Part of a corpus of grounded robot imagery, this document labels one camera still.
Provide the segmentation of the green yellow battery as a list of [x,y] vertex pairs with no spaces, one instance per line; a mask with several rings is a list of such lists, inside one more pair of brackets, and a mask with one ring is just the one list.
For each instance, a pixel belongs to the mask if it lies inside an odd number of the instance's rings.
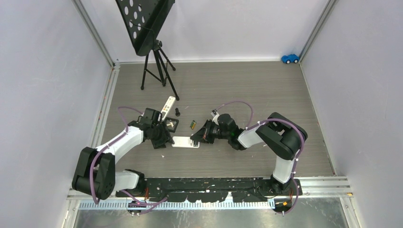
[[192,120],[191,124],[190,124],[190,128],[193,130],[196,126],[196,121]]

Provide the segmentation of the white remote with dark buttons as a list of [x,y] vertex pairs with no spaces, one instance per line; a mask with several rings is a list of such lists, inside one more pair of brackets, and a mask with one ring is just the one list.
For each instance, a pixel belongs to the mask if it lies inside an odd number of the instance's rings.
[[200,143],[192,140],[190,137],[174,136],[172,147],[198,149],[200,147]]

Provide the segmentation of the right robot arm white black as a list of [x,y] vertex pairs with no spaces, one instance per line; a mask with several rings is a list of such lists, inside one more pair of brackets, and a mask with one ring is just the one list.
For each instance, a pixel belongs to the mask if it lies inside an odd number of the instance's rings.
[[233,149],[240,151],[255,144],[266,144],[276,154],[271,188],[278,195],[290,189],[289,181],[294,175],[295,162],[307,138],[308,133],[303,128],[277,112],[244,129],[239,128],[229,114],[217,114],[190,137],[194,142],[208,144],[213,144],[216,139],[224,139]]

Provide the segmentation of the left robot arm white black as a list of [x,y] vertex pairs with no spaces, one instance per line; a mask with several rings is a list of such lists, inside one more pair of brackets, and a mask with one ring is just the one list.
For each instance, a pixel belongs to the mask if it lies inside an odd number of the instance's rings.
[[113,139],[95,148],[82,149],[72,189],[90,195],[95,203],[117,191],[128,190],[135,197],[142,196],[146,189],[144,174],[131,169],[116,171],[116,163],[146,140],[154,149],[174,143],[166,125],[167,114],[168,111],[146,108],[137,120],[126,122],[124,130]]

